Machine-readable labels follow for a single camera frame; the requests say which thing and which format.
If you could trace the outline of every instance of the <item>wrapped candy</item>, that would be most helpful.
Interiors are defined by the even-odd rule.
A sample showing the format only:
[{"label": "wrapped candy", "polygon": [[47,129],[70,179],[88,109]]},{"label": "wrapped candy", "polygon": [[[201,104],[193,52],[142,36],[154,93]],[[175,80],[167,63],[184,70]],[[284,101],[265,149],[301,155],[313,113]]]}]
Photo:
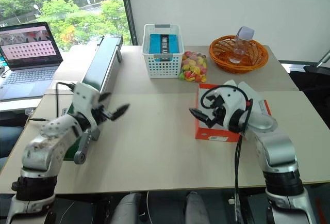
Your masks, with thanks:
[{"label": "wrapped candy", "polygon": [[179,79],[195,82],[206,82],[206,55],[198,52],[186,51],[182,57]]}]

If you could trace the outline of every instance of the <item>red box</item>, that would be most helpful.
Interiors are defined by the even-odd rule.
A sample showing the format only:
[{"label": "red box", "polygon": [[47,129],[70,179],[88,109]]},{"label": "red box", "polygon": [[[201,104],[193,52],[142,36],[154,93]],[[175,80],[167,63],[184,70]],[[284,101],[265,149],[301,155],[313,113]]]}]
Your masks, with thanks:
[{"label": "red box", "polygon": [[[246,95],[250,98],[254,99],[254,105],[253,105],[253,111],[257,111],[260,113],[268,114],[270,115],[270,110],[267,104],[267,101],[262,98],[259,94],[257,94],[255,91],[253,91],[249,86],[246,85],[246,83],[243,82],[243,84],[238,85],[242,89],[242,87],[246,86],[245,89],[242,89]],[[196,94],[196,108],[201,110],[203,113],[207,114],[210,119],[214,118],[213,115],[210,116],[210,114],[206,113],[207,111],[200,105],[200,98],[202,94],[213,87],[217,85],[213,84],[199,84],[197,94]],[[209,129],[203,122],[199,121],[198,119],[195,120],[195,138],[196,139],[202,139],[202,140],[217,140],[217,141],[225,141],[225,142],[237,142],[239,138],[239,134],[233,133],[231,131],[223,129],[222,126],[219,124],[216,124],[211,129]]]}]

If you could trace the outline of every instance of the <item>white robotic arm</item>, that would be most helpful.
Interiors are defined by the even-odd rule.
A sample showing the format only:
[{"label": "white robotic arm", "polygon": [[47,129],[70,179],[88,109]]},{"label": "white robotic arm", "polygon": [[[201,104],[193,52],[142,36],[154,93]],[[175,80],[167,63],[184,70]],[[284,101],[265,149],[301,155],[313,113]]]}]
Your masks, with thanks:
[{"label": "white robotic arm", "polygon": [[11,200],[6,224],[15,223],[22,216],[24,221],[31,219],[31,223],[55,223],[51,207],[57,175],[67,150],[86,131],[93,132],[104,121],[115,120],[129,107],[123,105],[115,113],[109,113],[100,103],[107,96],[89,85],[77,83],[74,113],[43,125],[38,136],[26,146],[21,176],[12,184],[17,194]]},{"label": "white robotic arm", "polygon": [[300,180],[292,141],[280,131],[273,117],[253,111],[249,116],[244,94],[234,81],[230,81],[204,95],[212,103],[206,107],[213,109],[213,119],[195,108],[190,112],[208,127],[218,123],[254,142],[271,204],[267,211],[268,223],[316,224],[308,192]]}]

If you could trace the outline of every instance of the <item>clear plastic bottle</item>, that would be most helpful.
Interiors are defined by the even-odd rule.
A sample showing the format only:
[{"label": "clear plastic bottle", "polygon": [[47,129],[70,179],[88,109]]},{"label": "clear plastic bottle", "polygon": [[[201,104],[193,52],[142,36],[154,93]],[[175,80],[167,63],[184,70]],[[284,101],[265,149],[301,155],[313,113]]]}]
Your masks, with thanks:
[{"label": "clear plastic bottle", "polygon": [[241,27],[235,37],[235,46],[229,56],[232,63],[238,64],[242,61],[243,55],[246,53],[251,44],[254,35],[254,30],[248,27]]}]

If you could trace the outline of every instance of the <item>laptop screen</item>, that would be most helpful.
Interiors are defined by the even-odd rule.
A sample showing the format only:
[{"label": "laptop screen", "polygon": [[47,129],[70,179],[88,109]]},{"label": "laptop screen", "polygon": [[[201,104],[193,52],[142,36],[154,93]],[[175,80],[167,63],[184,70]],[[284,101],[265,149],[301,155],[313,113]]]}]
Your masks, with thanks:
[{"label": "laptop screen", "polygon": [[0,27],[0,53],[11,69],[59,65],[62,62],[45,22]]}]

